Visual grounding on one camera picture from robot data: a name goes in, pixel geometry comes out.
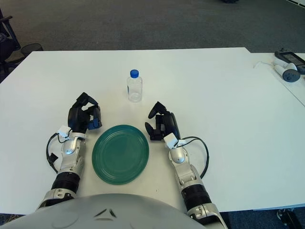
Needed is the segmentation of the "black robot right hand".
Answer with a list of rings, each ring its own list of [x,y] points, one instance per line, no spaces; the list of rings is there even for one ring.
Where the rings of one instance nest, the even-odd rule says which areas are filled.
[[[151,141],[161,141],[170,133],[173,133],[177,139],[181,139],[174,113],[168,111],[159,101],[157,101],[148,114],[149,119],[154,117],[156,124],[155,129],[148,122],[145,122],[145,129]]]

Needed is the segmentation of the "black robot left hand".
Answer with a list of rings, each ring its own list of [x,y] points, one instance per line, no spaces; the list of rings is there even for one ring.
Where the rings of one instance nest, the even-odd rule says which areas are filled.
[[[83,92],[72,105],[68,114],[68,127],[74,133],[85,134],[87,130],[102,127],[101,108],[98,103]]]

